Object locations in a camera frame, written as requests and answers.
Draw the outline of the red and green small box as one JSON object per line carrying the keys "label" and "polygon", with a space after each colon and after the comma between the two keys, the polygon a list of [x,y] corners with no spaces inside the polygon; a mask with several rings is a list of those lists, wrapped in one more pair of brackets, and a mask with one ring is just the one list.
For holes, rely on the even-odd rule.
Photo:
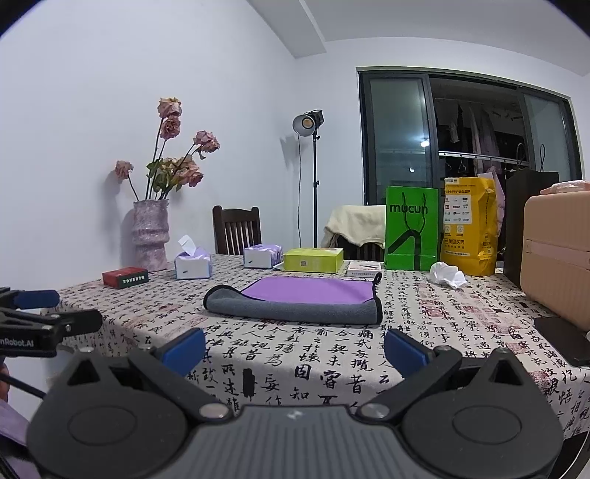
{"label": "red and green small box", "polygon": [[149,273],[147,269],[128,266],[124,269],[103,272],[102,279],[104,286],[110,286],[113,289],[126,289],[127,287],[138,286],[138,284],[148,282]]}

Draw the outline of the black smartphone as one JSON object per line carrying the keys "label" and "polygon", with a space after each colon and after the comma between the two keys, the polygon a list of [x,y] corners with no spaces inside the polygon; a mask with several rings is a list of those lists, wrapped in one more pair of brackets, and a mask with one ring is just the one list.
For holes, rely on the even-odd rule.
{"label": "black smartphone", "polygon": [[534,326],[570,365],[590,364],[590,342],[577,326],[561,317],[537,317]]}

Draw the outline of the open purple tissue pack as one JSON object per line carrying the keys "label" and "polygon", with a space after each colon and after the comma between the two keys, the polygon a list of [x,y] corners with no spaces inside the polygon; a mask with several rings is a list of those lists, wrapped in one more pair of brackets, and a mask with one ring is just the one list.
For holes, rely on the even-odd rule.
{"label": "open purple tissue pack", "polygon": [[182,251],[174,261],[176,279],[210,279],[212,275],[212,258],[204,248],[197,247],[188,234],[179,239]]}

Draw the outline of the dried pink rose bouquet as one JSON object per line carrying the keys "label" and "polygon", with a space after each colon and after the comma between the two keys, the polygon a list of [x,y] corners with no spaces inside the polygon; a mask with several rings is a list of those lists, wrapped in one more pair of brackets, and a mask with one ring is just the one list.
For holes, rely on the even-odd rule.
{"label": "dried pink rose bouquet", "polygon": [[145,188],[134,186],[131,162],[119,160],[114,166],[114,175],[119,183],[126,183],[133,200],[167,200],[173,192],[195,188],[204,178],[201,164],[220,150],[217,137],[207,130],[197,131],[182,154],[174,155],[170,144],[179,138],[182,130],[183,105],[176,97],[160,98],[157,104],[159,119],[152,157],[145,167]]}

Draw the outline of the chair under cream cloth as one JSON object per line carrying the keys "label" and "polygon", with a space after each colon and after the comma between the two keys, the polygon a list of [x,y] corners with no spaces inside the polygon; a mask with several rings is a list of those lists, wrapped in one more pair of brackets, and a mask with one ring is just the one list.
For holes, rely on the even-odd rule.
{"label": "chair under cream cloth", "polygon": [[353,245],[341,235],[336,237],[336,248],[343,249],[343,258],[349,261],[383,262],[384,249],[374,242],[365,245]]}

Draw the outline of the small white product box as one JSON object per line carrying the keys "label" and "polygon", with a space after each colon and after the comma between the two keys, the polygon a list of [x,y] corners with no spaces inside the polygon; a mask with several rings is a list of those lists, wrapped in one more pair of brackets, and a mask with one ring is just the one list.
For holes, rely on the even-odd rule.
{"label": "small white product box", "polygon": [[350,261],[347,265],[346,275],[348,277],[357,277],[357,279],[372,280],[382,270],[380,262]]}

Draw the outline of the beige pink suitcase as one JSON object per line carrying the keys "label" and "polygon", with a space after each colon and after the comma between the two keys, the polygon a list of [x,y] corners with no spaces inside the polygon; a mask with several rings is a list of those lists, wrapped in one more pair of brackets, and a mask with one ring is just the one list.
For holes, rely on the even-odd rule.
{"label": "beige pink suitcase", "polygon": [[524,207],[520,287],[537,303],[589,329],[589,183],[555,183]]}

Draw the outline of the purple and grey towel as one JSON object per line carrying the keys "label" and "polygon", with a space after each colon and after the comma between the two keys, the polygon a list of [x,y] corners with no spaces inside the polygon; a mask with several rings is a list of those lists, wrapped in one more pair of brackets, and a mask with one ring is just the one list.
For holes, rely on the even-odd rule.
{"label": "purple and grey towel", "polygon": [[383,319],[377,294],[381,277],[267,276],[242,290],[225,284],[215,286],[205,294],[203,306],[228,317],[372,326]]}

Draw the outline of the lime green cardboard box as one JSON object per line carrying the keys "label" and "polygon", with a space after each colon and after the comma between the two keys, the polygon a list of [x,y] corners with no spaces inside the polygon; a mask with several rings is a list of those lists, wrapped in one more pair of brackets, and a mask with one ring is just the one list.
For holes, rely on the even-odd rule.
{"label": "lime green cardboard box", "polygon": [[283,255],[287,272],[337,273],[343,261],[342,248],[292,248]]}

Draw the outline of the dark framed sliding window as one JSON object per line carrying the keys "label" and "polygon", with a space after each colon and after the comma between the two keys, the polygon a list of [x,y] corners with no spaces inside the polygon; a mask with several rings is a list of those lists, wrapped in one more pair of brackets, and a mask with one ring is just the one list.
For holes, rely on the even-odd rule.
{"label": "dark framed sliding window", "polygon": [[503,78],[436,69],[357,71],[364,202],[388,186],[439,188],[447,176],[519,169],[581,179],[569,98]]}

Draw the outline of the studio light on stand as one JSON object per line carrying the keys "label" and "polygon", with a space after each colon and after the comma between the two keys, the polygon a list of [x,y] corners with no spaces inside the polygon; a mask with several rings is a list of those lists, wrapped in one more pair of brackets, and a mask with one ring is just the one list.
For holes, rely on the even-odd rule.
{"label": "studio light on stand", "polygon": [[315,109],[296,116],[292,121],[292,129],[299,138],[312,139],[312,192],[313,192],[313,245],[318,246],[318,161],[317,143],[320,140],[318,133],[324,124],[324,114],[321,109]]}

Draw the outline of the calligraphy print tablecloth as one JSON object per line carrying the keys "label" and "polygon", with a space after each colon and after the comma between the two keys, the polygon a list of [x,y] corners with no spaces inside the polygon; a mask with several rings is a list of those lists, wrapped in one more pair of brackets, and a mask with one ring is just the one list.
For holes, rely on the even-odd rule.
{"label": "calligraphy print tablecloth", "polygon": [[383,337],[397,328],[433,347],[466,357],[509,348],[534,378],[566,436],[589,428],[589,371],[574,367],[536,331],[545,310],[503,275],[471,277],[462,289],[436,286],[423,272],[385,272],[378,287],[382,322],[374,327],[284,323],[218,317],[205,293],[227,284],[244,289],[264,279],[235,255],[217,255],[210,279],[179,280],[172,269],[147,283],[111,289],[101,280],[69,286],[62,310],[99,310],[102,328],[68,340],[122,355],[138,344],[161,345],[191,327],[206,334],[202,362],[189,375],[233,409],[247,404],[357,406],[393,386],[400,374],[386,361]]}

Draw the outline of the speckled purple ceramic vase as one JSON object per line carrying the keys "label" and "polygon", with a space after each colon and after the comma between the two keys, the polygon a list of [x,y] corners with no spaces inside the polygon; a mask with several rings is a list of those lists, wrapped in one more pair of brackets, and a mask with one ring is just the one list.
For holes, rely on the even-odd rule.
{"label": "speckled purple ceramic vase", "polygon": [[168,200],[135,202],[131,234],[137,265],[148,272],[166,269],[165,246],[170,239]]}

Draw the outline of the yellow paper delivery bag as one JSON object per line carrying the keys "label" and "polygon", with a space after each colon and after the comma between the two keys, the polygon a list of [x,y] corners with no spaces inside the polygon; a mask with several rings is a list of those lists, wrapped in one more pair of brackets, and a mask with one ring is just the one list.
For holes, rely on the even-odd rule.
{"label": "yellow paper delivery bag", "polygon": [[494,179],[446,178],[440,261],[464,275],[493,275],[498,245]]}

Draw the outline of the dark wooden chair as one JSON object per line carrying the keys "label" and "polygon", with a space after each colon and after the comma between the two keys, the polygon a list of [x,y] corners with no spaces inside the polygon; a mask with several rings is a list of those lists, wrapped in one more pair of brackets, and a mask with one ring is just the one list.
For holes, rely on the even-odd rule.
{"label": "dark wooden chair", "polygon": [[262,244],[258,207],[242,210],[215,206],[212,217],[217,255],[242,255],[245,248]]}

